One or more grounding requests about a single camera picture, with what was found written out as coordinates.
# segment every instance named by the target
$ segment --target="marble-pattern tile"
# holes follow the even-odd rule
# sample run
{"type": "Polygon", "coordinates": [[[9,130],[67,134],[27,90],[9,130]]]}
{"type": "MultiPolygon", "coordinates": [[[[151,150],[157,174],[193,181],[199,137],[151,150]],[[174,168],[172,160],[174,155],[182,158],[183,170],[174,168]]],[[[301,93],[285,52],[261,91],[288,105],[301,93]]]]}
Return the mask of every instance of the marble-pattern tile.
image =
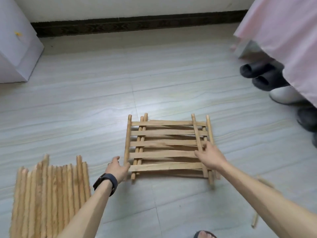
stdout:
{"type": "MultiPolygon", "coordinates": [[[[273,182],[284,196],[317,212],[316,148],[295,107],[270,100],[239,75],[230,52],[237,24],[44,38],[27,83],[0,85],[0,230],[8,237],[16,170],[45,153],[53,165],[81,154],[90,184],[113,156],[123,157],[127,116],[211,117],[227,159],[273,182]]],[[[138,177],[108,201],[96,237],[275,237],[224,178],[138,177]]]]}

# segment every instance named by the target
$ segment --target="pink bed sheet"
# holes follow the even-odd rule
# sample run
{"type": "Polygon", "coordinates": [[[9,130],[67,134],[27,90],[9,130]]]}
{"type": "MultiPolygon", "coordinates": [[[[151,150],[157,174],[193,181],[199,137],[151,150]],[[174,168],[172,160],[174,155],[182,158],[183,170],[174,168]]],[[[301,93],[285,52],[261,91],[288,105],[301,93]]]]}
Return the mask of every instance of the pink bed sheet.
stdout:
{"type": "Polygon", "coordinates": [[[317,107],[317,0],[255,0],[234,35],[282,63],[285,79],[317,107]]]}

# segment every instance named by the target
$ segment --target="folding wooden rack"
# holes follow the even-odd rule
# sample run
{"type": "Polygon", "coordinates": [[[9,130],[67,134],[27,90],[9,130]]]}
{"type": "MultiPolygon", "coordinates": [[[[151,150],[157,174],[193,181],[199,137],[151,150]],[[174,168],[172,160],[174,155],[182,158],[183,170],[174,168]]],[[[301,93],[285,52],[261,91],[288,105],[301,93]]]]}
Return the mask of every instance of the folding wooden rack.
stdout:
{"type": "Polygon", "coordinates": [[[165,175],[208,178],[214,186],[214,177],[220,174],[208,170],[195,156],[194,151],[203,151],[208,140],[213,144],[210,118],[206,122],[148,120],[148,114],[141,116],[140,122],[132,122],[128,117],[125,139],[124,163],[133,159],[131,179],[140,173],[159,173],[165,175]]]}

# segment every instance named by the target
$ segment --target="dark baseboard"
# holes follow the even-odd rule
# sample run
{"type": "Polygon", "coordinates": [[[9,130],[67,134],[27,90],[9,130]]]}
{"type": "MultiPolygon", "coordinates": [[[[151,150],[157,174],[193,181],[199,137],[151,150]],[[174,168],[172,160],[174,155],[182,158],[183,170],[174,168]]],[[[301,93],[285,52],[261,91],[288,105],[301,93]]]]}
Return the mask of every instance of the dark baseboard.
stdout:
{"type": "Polygon", "coordinates": [[[55,37],[233,23],[242,21],[247,11],[33,22],[32,26],[39,37],[55,37]]]}

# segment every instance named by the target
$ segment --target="wooden dowel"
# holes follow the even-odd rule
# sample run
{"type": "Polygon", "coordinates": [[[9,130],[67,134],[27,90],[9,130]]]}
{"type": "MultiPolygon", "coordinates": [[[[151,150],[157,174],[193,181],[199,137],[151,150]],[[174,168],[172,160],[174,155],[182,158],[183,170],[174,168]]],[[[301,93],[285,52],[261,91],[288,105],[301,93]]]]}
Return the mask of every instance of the wooden dowel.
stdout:
{"type": "Polygon", "coordinates": [[[73,190],[74,190],[74,208],[75,208],[75,214],[77,214],[80,207],[77,165],[73,166],[73,190]]]}
{"type": "Polygon", "coordinates": [[[169,170],[169,169],[201,169],[201,163],[186,162],[164,162],[160,164],[141,164],[132,165],[129,171],[151,171],[151,170],[169,170]]]}
{"type": "Polygon", "coordinates": [[[82,157],[78,155],[76,157],[77,162],[77,175],[78,175],[78,188],[79,188],[79,208],[85,204],[85,190],[84,190],[84,177],[82,173],[82,157]]]}
{"type": "MultiPolygon", "coordinates": [[[[141,121],[141,122],[144,121],[144,116],[141,116],[140,121],[141,121]]],[[[139,143],[140,140],[141,140],[141,136],[138,136],[136,143],[139,143]]],[[[140,147],[136,146],[135,152],[138,153],[139,150],[140,150],[140,147]]],[[[133,165],[137,165],[137,164],[138,164],[138,159],[134,159],[134,160],[133,160],[133,165]]],[[[132,174],[131,174],[131,180],[135,180],[135,175],[136,175],[136,172],[132,172],[132,174]]]]}
{"type": "Polygon", "coordinates": [[[63,172],[62,167],[57,167],[57,217],[58,233],[64,229],[64,211],[63,211],[63,172]]]}
{"type": "MultiPolygon", "coordinates": [[[[144,122],[132,122],[131,126],[174,126],[193,125],[192,121],[150,120],[144,122]]],[[[197,126],[206,126],[205,122],[196,122],[197,126]]]]}
{"type": "Polygon", "coordinates": [[[24,214],[24,203],[25,203],[25,192],[26,192],[26,182],[28,178],[28,169],[22,170],[20,193],[19,193],[19,207],[18,207],[18,219],[17,219],[17,237],[22,236],[23,227],[23,214],[24,214]]]}
{"type": "Polygon", "coordinates": [[[84,175],[85,201],[87,201],[91,196],[91,192],[90,192],[90,185],[89,185],[88,166],[86,162],[82,163],[82,172],[84,175]]]}
{"type": "Polygon", "coordinates": [[[41,237],[41,210],[42,210],[42,173],[43,173],[43,162],[39,162],[36,167],[36,195],[35,195],[35,234],[34,238],[41,237]]]}
{"type": "Polygon", "coordinates": [[[125,136],[125,149],[124,149],[124,160],[123,164],[126,164],[129,159],[129,147],[130,147],[130,136],[131,136],[131,123],[132,123],[132,115],[128,116],[128,124],[126,127],[126,136],[125,136]]]}
{"type": "MultiPolygon", "coordinates": [[[[200,136],[198,133],[198,127],[197,127],[197,122],[196,122],[196,118],[195,118],[195,114],[192,114],[192,121],[193,121],[193,126],[194,126],[194,132],[195,132],[195,136],[196,136],[196,141],[197,141],[197,146],[198,146],[198,150],[199,151],[203,151],[203,147],[201,145],[200,142],[200,136]]],[[[202,168],[203,168],[203,175],[205,178],[208,178],[208,170],[207,167],[204,166],[204,164],[202,164],[202,168]]]]}
{"type": "Polygon", "coordinates": [[[46,217],[46,235],[47,238],[52,238],[53,237],[53,227],[52,227],[52,202],[53,202],[53,192],[52,192],[52,188],[53,188],[53,166],[50,165],[47,168],[47,217],[46,217]]]}
{"type": "Polygon", "coordinates": [[[57,167],[53,167],[53,187],[52,187],[52,233],[53,238],[58,235],[58,204],[57,204],[57,167]]]}
{"type": "Polygon", "coordinates": [[[196,158],[194,151],[181,151],[181,150],[163,150],[155,152],[138,152],[130,153],[131,159],[141,159],[141,158],[153,158],[153,157],[188,157],[196,158]]]}
{"type": "MultiPolygon", "coordinates": [[[[205,142],[208,141],[207,136],[204,136],[204,141],[205,142]]],[[[211,170],[208,170],[208,182],[212,187],[215,186],[214,176],[211,170]]]]}
{"type": "MultiPolygon", "coordinates": [[[[148,114],[147,114],[147,113],[145,113],[145,114],[144,114],[144,122],[147,122],[147,121],[148,121],[148,119],[149,119],[148,114]]],[[[145,136],[142,136],[142,137],[141,137],[141,141],[144,141],[144,140],[145,140],[145,136]]],[[[140,147],[140,149],[139,149],[139,153],[142,153],[142,152],[143,152],[143,150],[144,150],[144,147],[140,147]]],[[[138,159],[137,164],[138,164],[138,165],[142,164],[142,159],[138,159]]]]}
{"type": "Polygon", "coordinates": [[[35,200],[36,200],[36,173],[37,165],[32,171],[31,178],[31,195],[30,195],[30,213],[29,213],[29,235],[28,238],[34,238],[35,234],[35,219],[36,219],[36,210],[35,210],[35,200]]]}
{"type": "Polygon", "coordinates": [[[28,238],[29,234],[29,212],[30,212],[30,198],[31,198],[31,182],[32,172],[28,172],[25,188],[25,200],[24,200],[24,214],[23,214],[23,226],[22,226],[22,238],[28,238]]]}
{"type": "Polygon", "coordinates": [[[16,233],[17,233],[17,221],[18,221],[19,197],[20,197],[22,170],[23,170],[23,167],[18,169],[17,178],[16,178],[16,185],[14,188],[14,201],[13,201],[11,227],[10,227],[10,237],[11,238],[15,238],[16,233]]]}
{"type": "Polygon", "coordinates": [[[69,223],[67,165],[62,167],[64,227],[69,223]]]}
{"type": "Polygon", "coordinates": [[[72,164],[67,165],[67,188],[68,188],[69,220],[71,220],[73,216],[75,215],[72,164]]]}
{"type": "MultiPolygon", "coordinates": [[[[209,136],[210,143],[214,144],[214,137],[212,135],[212,129],[211,129],[211,123],[210,123],[209,115],[206,115],[206,123],[207,123],[208,136],[209,136]]],[[[215,171],[215,173],[216,173],[216,179],[220,180],[221,179],[220,173],[218,171],[215,171]]]]}
{"type": "MultiPolygon", "coordinates": [[[[200,136],[208,135],[206,131],[199,130],[200,136]]],[[[182,130],[182,129],[154,129],[154,130],[142,130],[131,131],[131,136],[157,136],[157,135],[195,135],[194,130],[182,130]]]]}
{"type": "Polygon", "coordinates": [[[49,165],[49,156],[45,155],[43,159],[42,170],[42,207],[41,207],[41,238],[47,237],[47,169],[49,165]]]}

